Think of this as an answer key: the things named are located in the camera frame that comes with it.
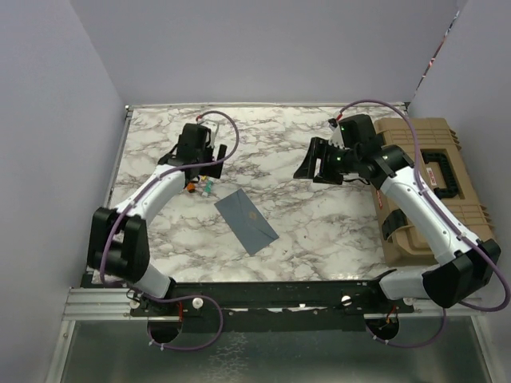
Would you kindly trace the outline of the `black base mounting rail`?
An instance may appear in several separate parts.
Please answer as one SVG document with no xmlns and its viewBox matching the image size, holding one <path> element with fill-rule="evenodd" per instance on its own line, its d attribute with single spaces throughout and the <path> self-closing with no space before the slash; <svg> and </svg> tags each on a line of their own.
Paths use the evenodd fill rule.
<svg viewBox="0 0 511 383">
<path fill-rule="evenodd" d="M 127 319 L 146 320 L 155 332 L 362 331 L 366 320 L 413 312 L 391 301 L 374 280 L 330 282 L 180 282 L 171 290 L 182 303 L 159 303 L 125 289 Z"/>
</svg>

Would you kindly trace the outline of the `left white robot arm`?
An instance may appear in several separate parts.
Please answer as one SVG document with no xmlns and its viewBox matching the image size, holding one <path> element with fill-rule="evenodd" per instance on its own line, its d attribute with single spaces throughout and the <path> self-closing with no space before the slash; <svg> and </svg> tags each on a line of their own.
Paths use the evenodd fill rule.
<svg viewBox="0 0 511 383">
<path fill-rule="evenodd" d="M 204 124 L 187 123 L 171 151 L 130 197 L 93 213 L 87 265 L 149 295 L 149 305 L 161 315 L 175 308 L 175 281 L 150 263 L 148 225 L 194 179 L 220 178 L 227 146 L 213 152 L 217 133 Z"/>
</svg>

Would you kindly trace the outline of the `green white glue stick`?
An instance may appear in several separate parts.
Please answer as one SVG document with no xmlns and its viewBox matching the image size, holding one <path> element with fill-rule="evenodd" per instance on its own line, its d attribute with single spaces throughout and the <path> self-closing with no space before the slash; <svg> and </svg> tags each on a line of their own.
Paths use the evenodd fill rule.
<svg viewBox="0 0 511 383">
<path fill-rule="evenodd" d="M 204 186 L 204 190 L 202 192 L 202 196 L 208 197 L 211 194 L 212 185 L 213 185 L 213 181 L 212 180 L 208 180 L 207 183 Z"/>
</svg>

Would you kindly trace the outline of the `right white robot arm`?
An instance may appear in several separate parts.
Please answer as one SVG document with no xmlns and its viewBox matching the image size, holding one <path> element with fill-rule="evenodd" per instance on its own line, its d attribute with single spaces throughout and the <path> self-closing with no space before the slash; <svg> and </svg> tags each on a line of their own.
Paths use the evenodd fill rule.
<svg viewBox="0 0 511 383">
<path fill-rule="evenodd" d="M 391 270 L 367 291 L 368 306 L 423 298 L 449 308 L 486 286 L 501 249 L 446 121 L 358 114 L 334 127 L 311 140 L 295 178 L 341 184 L 355 174 L 370 184 Z"/>
</svg>

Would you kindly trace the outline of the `tan plastic tool case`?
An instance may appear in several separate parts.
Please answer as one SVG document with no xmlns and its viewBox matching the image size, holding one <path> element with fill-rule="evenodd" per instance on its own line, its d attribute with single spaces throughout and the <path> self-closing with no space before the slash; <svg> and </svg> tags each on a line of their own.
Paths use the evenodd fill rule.
<svg viewBox="0 0 511 383">
<path fill-rule="evenodd" d="M 448 209 L 480 240 L 493 239 L 491 218 L 471 183 L 455 131 L 443 118 L 413 118 L 422 159 L 422 178 Z M 371 189 L 385 262 L 390 267 L 436 263 L 423 235 L 399 211 L 398 205 Z"/>
</svg>

